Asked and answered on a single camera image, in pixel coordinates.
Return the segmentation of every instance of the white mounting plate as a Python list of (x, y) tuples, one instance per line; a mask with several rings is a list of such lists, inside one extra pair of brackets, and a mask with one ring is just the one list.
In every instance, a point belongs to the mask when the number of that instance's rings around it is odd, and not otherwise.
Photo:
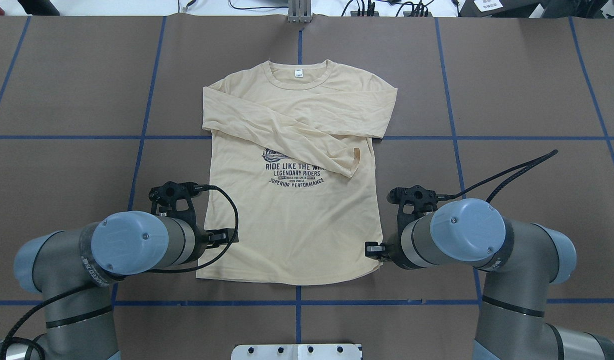
[(231, 360), (362, 360), (362, 346), (360, 344), (239, 345), (233, 349)]

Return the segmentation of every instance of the white floor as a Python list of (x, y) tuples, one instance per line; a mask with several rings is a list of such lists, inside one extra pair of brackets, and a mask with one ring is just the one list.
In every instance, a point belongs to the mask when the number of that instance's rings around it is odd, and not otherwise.
[[(64, 16), (163, 16), (178, 12), (178, 4), (180, 2), (180, 11), (185, 10), (185, 5), (189, 0), (51, 0), (53, 5)], [(286, 0), (231, 0), (236, 7), (272, 7), (282, 6), (287, 4)], [(312, 0), (312, 10), (315, 14), (323, 14), (326, 16), (340, 16), (345, 7), (346, 0)], [(5, 13), (13, 16), (26, 15), (23, 7), (17, 0), (0, 0), (0, 7), (5, 10)], [(380, 16), (395, 16), (400, 5), (390, 5), (387, 2), (376, 2), (376, 11)], [(346, 15), (350, 11), (357, 10), (356, 2), (352, 4), (346, 11)], [(456, 7), (451, 3), (451, 0), (433, 0), (429, 4), (429, 10), (435, 17), (455, 17)], [(602, 8), (604, 14), (614, 16), (614, 5), (612, 0)], [(264, 15), (264, 14), (286, 14), (286, 9), (259, 9), (259, 10), (238, 10), (229, 7), (227, 0), (197, 0), (195, 4), (190, 6), (187, 11), (194, 15), (213, 15), (213, 16), (228, 16), (228, 15)], [(533, 18), (539, 17), (540, 10), (534, 11)]]

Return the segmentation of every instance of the shirt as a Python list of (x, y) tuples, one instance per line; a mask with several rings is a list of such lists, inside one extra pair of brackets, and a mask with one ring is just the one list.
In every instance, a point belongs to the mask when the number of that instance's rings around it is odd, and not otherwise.
[[(322, 285), (378, 269), (364, 256), (364, 242), (382, 241), (371, 138), (384, 136), (396, 93), (330, 60), (266, 61), (205, 87), (210, 183), (238, 207), (240, 242), (197, 278)], [(211, 191), (205, 228), (233, 222)]]

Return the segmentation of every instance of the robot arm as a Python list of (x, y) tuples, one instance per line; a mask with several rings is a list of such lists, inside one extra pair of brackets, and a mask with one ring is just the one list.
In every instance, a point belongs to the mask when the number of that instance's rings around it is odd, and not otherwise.
[(389, 200), (414, 212), (401, 206), (398, 234), (366, 243), (366, 255), (408, 270), (461, 263), (487, 272), (474, 360), (614, 360), (611, 340), (544, 322), (549, 284), (566, 281), (576, 266), (568, 237), (504, 218), (482, 200), (437, 209), (435, 198), (420, 186), (394, 189)]
[[(16, 278), (29, 292), (42, 293), (43, 300), (89, 285), (44, 308), (47, 333), (36, 341), (48, 360), (119, 360), (110, 285), (126, 276), (194, 262), (206, 248), (237, 241), (233, 229), (207, 232), (195, 225), (191, 198), (210, 188), (168, 182), (151, 190), (152, 214), (118, 212), (78, 230), (38, 237), (21, 248), (14, 261)], [(178, 211), (178, 200), (187, 200), (189, 209)], [(161, 216), (154, 214), (156, 204), (162, 205)], [(14, 344), (7, 358), (36, 360), (39, 355)]]

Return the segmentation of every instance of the sticker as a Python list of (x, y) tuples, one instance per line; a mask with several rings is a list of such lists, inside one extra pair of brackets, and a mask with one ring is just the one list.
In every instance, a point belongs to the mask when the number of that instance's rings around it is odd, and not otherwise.
[(500, 9), (503, 7), (500, 0), (473, 0), (473, 2), (481, 12), (487, 12), (489, 10)]
[(310, 188), (325, 182), (325, 169), (320, 166), (296, 162), (283, 153), (266, 148), (263, 151), (269, 183), (284, 188)]

